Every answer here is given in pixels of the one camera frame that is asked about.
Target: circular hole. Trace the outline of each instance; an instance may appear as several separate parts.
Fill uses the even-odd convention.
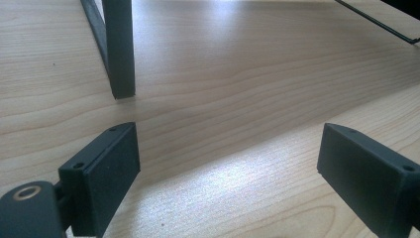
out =
[[[73,166],[74,169],[80,169],[84,166],[84,163],[77,163]]]
[[[41,191],[41,187],[38,185],[27,186],[15,192],[15,194],[13,195],[13,199],[18,200],[18,201],[26,200],[35,196],[40,191]]]
[[[405,169],[405,170],[407,170],[407,171],[409,171],[409,172],[413,172],[414,171],[414,168],[412,168],[410,166],[403,166],[402,168]]]

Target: black frame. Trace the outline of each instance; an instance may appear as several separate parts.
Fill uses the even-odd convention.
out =
[[[131,0],[102,0],[105,22],[94,0],[80,0],[116,99],[136,94]]]
[[[397,9],[403,11],[404,13],[406,13],[406,14],[408,14],[408,15],[410,15],[410,16],[418,19],[418,20],[420,20],[419,19],[420,18],[420,11],[418,11],[418,9],[419,9],[419,7],[418,7],[419,6],[419,3],[414,3],[414,1],[418,1],[418,0],[414,0],[414,1],[413,0],[406,0],[405,2],[404,1],[401,1],[401,2],[404,2],[402,4],[396,4],[395,1],[393,1],[393,0],[381,0],[381,1],[387,3],[388,5],[390,5],[390,6],[394,7],[394,8],[397,8]],[[420,42],[420,38],[417,38],[417,39],[408,38],[408,37],[402,35],[401,33],[393,30],[392,28],[386,26],[385,24],[379,22],[377,19],[371,17],[370,15],[362,12],[361,10],[353,7],[352,5],[346,3],[346,2],[344,2],[342,0],[336,0],[336,2],[338,2],[341,5],[349,8],[350,10],[352,10],[353,12],[361,15],[362,17],[368,19],[372,23],[374,23],[377,26],[385,29],[390,34],[394,35],[395,37],[401,39],[402,41],[404,41],[404,42],[406,42],[406,43],[408,43],[410,45],[414,45],[414,44],[417,44],[417,43]],[[411,9],[410,8],[411,5],[416,5],[417,7],[415,9]]]

